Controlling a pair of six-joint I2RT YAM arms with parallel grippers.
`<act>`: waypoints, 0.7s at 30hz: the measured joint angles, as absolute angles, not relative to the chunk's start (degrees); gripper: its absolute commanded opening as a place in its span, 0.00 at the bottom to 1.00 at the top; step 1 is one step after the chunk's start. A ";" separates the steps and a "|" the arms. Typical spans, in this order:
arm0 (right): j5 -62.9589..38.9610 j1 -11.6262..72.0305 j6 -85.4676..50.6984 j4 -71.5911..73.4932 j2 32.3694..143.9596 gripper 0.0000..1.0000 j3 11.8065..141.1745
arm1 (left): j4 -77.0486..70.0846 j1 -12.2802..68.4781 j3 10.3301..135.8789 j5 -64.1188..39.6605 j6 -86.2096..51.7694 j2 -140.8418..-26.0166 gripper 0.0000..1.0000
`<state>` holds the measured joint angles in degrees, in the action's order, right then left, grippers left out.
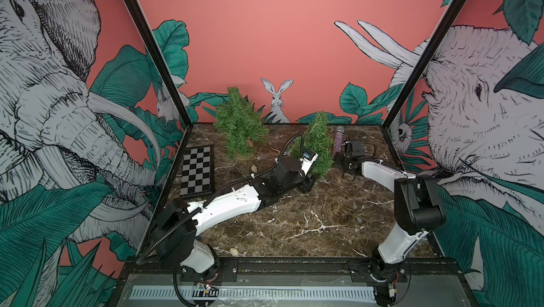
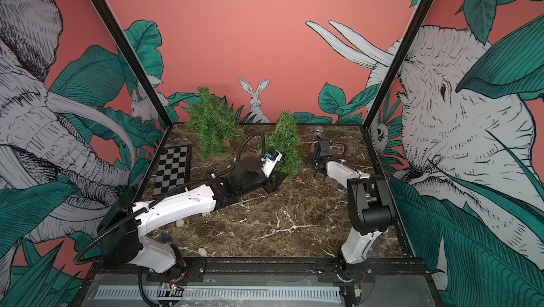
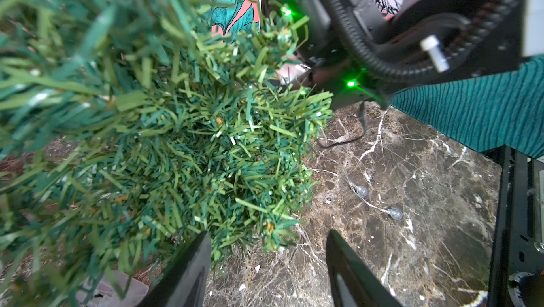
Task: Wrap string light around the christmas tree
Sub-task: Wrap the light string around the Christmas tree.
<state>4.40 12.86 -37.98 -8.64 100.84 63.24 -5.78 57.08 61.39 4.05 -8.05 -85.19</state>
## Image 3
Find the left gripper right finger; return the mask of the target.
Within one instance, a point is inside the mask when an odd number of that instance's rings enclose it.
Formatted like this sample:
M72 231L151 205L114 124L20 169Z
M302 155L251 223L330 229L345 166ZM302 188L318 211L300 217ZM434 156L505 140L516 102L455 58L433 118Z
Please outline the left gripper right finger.
M401 307L336 230L327 236L326 263L336 307Z

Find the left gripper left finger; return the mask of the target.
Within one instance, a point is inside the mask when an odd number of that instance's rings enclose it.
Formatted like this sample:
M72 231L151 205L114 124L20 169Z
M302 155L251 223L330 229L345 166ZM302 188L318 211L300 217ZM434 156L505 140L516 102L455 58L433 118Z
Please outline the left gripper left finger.
M211 266L211 237L202 232L184 251L178 253L162 280L139 306L202 306Z

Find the green christmas tree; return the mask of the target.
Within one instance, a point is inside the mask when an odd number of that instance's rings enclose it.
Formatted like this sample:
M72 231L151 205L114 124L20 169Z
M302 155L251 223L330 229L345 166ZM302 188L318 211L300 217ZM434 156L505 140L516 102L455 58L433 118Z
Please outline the green christmas tree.
M80 306L200 233L293 244L331 94L280 88L308 18L257 0L1 0L1 302Z

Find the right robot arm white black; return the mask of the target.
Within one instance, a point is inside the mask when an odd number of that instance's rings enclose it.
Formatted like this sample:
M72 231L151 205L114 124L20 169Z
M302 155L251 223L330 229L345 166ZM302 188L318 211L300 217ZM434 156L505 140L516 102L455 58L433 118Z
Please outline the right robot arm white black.
M286 87L332 94L332 107L518 70L543 53L543 0L261 0L302 20Z

